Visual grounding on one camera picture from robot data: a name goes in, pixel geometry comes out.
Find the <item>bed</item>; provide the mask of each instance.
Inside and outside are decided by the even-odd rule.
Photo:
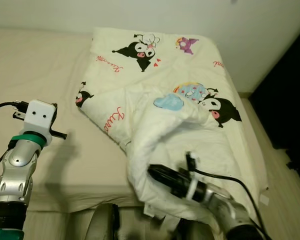
[[[141,205],[127,180],[125,153],[87,116],[74,99],[90,57],[91,34],[0,28],[0,103],[39,99],[58,103],[53,128],[68,134],[45,148],[33,174],[29,210],[76,212],[100,203]],[[252,160],[241,169],[254,176],[260,193],[268,187],[264,159],[247,113],[235,90],[235,102]],[[10,107],[0,109],[0,156],[22,121]]]

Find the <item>wooden floor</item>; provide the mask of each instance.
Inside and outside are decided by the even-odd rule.
[[[289,170],[284,150],[272,148],[258,117],[247,99],[243,105],[251,120],[268,172],[269,190],[263,193],[269,198],[268,205],[260,203],[260,211],[268,234],[273,240],[300,240],[300,178]],[[24,226],[25,240],[83,240],[92,210],[71,215],[56,212],[29,212]],[[120,240],[160,240],[159,232],[147,227],[136,212],[123,211],[127,222],[121,231]]]

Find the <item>purple cartoon character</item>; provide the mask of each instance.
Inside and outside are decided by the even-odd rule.
[[[180,37],[176,42],[175,45],[180,47],[180,50],[183,50],[187,54],[194,54],[190,47],[192,44],[194,44],[196,41],[199,41],[199,39],[193,39],[193,38],[185,38],[185,37]]]

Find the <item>mattress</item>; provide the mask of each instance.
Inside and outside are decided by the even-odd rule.
[[[19,29],[0,29],[0,103],[33,99],[58,103],[53,128],[68,134],[43,149],[33,174],[30,210],[76,212],[111,202],[136,206],[127,180],[124,152],[101,129],[78,111],[74,99],[88,66],[92,37]],[[268,187],[264,159],[230,77],[251,160],[239,163],[254,176],[259,191]],[[23,122],[11,107],[0,109],[0,156]]]

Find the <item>cartoon print blanket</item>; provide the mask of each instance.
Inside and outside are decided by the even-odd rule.
[[[200,170],[241,179],[258,197],[254,176],[238,166],[238,159],[250,154],[242,147],[240,113],[210,39],[96,28],[90,51],[75,102],[126,152],[128,178],[140,201],[158,212],[218,228],[209,211],[173,196],[147,174],[150,163],[186,168],[188,151],[198,156]],[[208,177],[204,181],[228,190],[253,217],[237,183]]]

